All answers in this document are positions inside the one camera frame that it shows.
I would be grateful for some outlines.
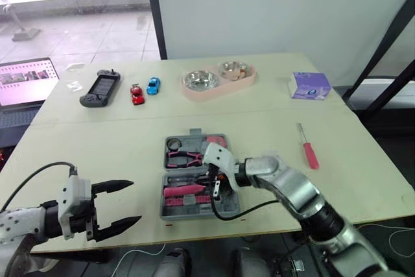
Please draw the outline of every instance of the pink bowl holder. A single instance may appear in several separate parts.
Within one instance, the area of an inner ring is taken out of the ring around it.
[[[212,66],[206,71],[210,71],[219,78],[219,85],[215,88],[206,90],[206,91],[193,91],[190,90],[184,83],[184,77],[182,78],[182,90],[184,95],[192,101],[202,102],[210,99],[216,99],[222,95],[239,91],[251,86],[255,82],[255,77],[257,75],[255,68],[251,65],[251,75],[249,77],[243,78],[237,81],[230,81],[225,78],[222,78],[219,75],[219,67]]]

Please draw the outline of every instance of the stainless steel bowl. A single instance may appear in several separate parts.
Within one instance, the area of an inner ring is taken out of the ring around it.
[[[219,73],[222,78],[232,81],[249,77],[252,74],[251,67],[248,64],[238,61],[223,63],[219,69]]]
[[[184,77],[186,86],[193,91],[206,91],[217,87],[219,78],[209,71],[192,71]]]

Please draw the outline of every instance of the white table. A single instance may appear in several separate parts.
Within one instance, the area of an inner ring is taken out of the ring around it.
[[[76,75],[89,87],[96,70],[108,67],[66,73],[1,172],[0,202],[41,165],[66,160],[77,165],[79,175],[92,183],[116,178],[135,182],[97,198],[101,226],[133,215],[143,218],[125,233],[100,243],[87,242],[85,234],[77,234],[68,241],[51,239],[34,250],[85,250],[300,229],[280,204],[226,223],[218,219],[162,221],[159,206],[165,138],[186,135],[190,128],[225,133],[230,149],[241,160],[278,152],[288,164],[302,170],[351,222],[415,213],[413,189],[335,92],[326,101],[289,98],[285,82],[291,71],[315,71],[301,54],[237,57],[234,59],[252,63],[258,70],[258,81],[250,89],[204,103],[193,103],[181,94],[178,80],[183,71],[227,59],[112,64],[123,81],[114,102],[99,109],[83,108],[78,97],[85,90],[71,93],[65,84]],[[130,85],[144,84],[152,75],[162,80],[160,94],[147,96],[143,106],[132,106]],[[64,109],[59,102],[65,103]],[[310,170],[305,161],[298,121],[320,161],[317,171]],[[56,199],[66,179],[66,168],[49,169],[31,180],[10,207]],[[242,210],[270,199],[271,193],[265,190],[247,187],[240,192]]]

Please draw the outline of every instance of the red toy car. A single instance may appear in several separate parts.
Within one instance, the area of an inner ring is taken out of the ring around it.
[[[143,96],[143,90],[138,86],[138,84],[133,84],[130,89],[132,104],[140,105],[145,102]]]

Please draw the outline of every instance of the purple box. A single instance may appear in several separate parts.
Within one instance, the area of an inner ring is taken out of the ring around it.
[[[327,77],[320,73],[293,72],[288,83],[293,99],[324,100],[331,90]]]

